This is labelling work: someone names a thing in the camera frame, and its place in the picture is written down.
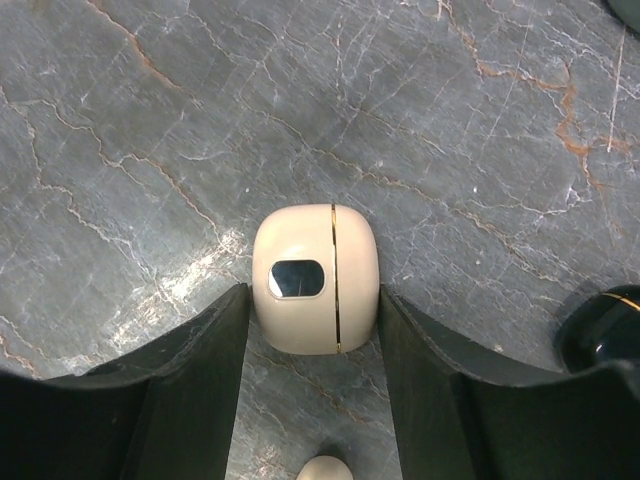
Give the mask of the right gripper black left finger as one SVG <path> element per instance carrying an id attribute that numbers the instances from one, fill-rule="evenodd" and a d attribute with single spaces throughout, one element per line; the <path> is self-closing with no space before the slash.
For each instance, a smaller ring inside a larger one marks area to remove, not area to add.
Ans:
<path id="1" fill-rule="evenodd" d="M 5 479 L 221 479 L 248 337 L 250 292 L 83 375 L 1 374 Z"/>

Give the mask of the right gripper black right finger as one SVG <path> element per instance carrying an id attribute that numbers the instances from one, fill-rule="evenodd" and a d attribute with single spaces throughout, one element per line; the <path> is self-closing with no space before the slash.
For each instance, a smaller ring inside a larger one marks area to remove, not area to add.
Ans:
<path id="1" fill-rule="evenodd" d="M 639 364 L 506 357 L 390 290 L 378 335 L 406 479 L 635 479 Z"/>

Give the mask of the black glossy charging case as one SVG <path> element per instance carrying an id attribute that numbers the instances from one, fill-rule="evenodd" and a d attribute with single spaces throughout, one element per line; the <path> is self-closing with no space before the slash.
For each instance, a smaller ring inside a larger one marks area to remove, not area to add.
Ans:
<path id="1" fill-rule="evenodd" d="M 609 361 L 639 364 L 639 286 L 621 285 L 582 303 L 560 327 L 554 347 L 571 373 Z"/>

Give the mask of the white earbud charging case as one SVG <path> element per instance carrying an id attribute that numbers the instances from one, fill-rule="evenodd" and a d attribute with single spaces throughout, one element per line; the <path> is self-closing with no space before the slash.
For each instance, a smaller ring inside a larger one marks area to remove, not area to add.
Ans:
<path id="1" fill-rule="evenodd" d="M 333 355 L 370 338 L 380 290 L 366 218 L 337 204 L 285 207 L 259 226 L 252 296 L 266 341 L 293 355 Z"/>

